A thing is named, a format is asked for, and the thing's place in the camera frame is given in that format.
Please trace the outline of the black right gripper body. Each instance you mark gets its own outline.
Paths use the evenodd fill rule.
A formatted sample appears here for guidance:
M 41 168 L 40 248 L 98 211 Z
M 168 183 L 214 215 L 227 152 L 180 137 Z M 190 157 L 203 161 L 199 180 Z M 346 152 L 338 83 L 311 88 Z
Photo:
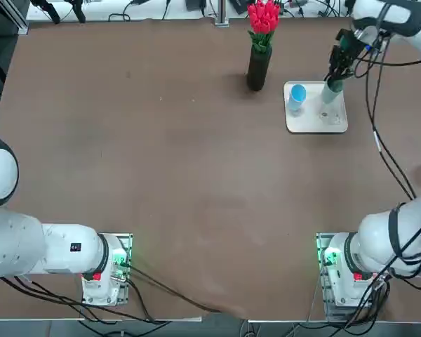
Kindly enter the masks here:
M 361 42 L 350 29 L 340 29 L 335 38 L 337 44 L 331 51 L 331 69 L 343 70 L 351 66 L 361 52 Z

